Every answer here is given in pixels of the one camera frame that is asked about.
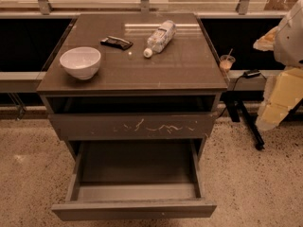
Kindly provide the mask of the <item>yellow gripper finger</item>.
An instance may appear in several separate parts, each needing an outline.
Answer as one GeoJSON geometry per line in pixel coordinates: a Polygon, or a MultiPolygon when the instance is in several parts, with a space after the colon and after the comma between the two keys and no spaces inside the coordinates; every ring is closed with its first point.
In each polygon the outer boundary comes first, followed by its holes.
{"type": "Polygon", "coordinates": [[[270,29],[265,35],[257,39],[253,47],[260,51],[273,51],[277,27],[270,29]]]}
{"type": "Polygon", "coordinates": [[[277,127],[303,98],[303,70],[291,68],[267,79],[263,96],[256,125],[260,131],[268,131],[277,127]]]}

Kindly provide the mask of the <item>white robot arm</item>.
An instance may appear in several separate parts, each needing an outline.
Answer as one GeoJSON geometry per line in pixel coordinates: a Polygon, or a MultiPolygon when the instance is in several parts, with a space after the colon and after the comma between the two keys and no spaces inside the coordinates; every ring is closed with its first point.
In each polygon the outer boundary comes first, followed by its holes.
{"type": "Polygon", "coordinates": [[[273,51],[285,68],[267,79],[256,125],[261,131],[277,127],[303,99],[303,0],[297,0],[277,26],[257,39],[253,47],[273,51]]]}

